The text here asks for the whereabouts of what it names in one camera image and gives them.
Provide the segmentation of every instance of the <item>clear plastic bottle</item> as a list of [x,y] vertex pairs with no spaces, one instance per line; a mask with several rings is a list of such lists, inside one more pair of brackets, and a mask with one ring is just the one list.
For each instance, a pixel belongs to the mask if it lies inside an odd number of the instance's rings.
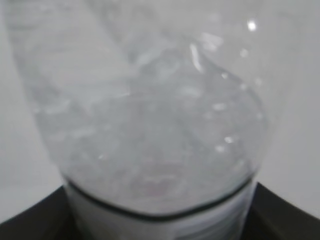
[[85,232],[239,236],[308,7],[3,1],[26,97]]

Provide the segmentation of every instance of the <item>water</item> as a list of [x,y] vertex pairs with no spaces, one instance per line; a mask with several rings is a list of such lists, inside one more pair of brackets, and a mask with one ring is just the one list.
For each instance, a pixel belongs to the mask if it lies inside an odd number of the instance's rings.
[[251,178],[267,131],[255,93],[195,38],[146,23],[149,8],[130,16],[115,2],[86,3],[4,1],[30,109],[64,176],[153,215],[218,200]]

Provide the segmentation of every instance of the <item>black base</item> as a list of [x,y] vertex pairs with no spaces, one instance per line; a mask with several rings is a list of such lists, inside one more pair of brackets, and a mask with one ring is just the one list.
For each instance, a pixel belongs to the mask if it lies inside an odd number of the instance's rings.
[[[83,239],[61,187],[37,205],[0,224],[0,240]],[[320,240],[320,221],[259,184],[241,240]]]

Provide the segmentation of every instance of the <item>white background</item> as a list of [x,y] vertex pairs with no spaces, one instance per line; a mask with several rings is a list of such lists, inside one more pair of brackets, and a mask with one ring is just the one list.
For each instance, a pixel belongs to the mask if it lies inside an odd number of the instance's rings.
[[[293,88],[259,180],[320,218],[320,1],[310,16]],[[0,19],[0,222],[61,185],[28,111]]]

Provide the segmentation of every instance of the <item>black stripe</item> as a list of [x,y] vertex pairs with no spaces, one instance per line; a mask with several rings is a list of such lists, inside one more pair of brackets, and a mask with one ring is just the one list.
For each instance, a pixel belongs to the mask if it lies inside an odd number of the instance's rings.
[[210,202],[207,204],[203,204],[191,209],[188,209],[183,212],[178,212],[174,214],[169,214],[169,215],[147,215],[147,214],[142,214],[134,211],[130,211],[127,209],[120,208],[118,206],[115,206],[113,204],[101,201],[97,198],[95,198],[92,195],[89,195],[82,189],[80,189],[75,183],[73,183],[70,179],[65,178],[66,182],[68,183],[69,187],[71,187],[73,190],[75,190],[78,194],[82,195],[86,200],[92,202],[93,204],[99,206],[100,208],[104,208],[105,210],[108,210],[110,212],[116,213],[116,214],[121,214],[129,218],[133,219],[138,219],[141,221],[148,221],[148,222],[168,222],[168,221],[175,221],[181,218],[188,217],[193,214],[197,214],[200,212],[204,212],[208,209],[215,208],[219,206],[220,204],[223,204],[224,202],[228,201],[229,199],[233,198],[236,196],[239,192],[241,192],[245,187],[251,184],[252,182],[252,177],[249,178],[247,181],[245,181],[243,184],[241,184],[235,191],[232,193],[227,194],[226,196],[214,201]]

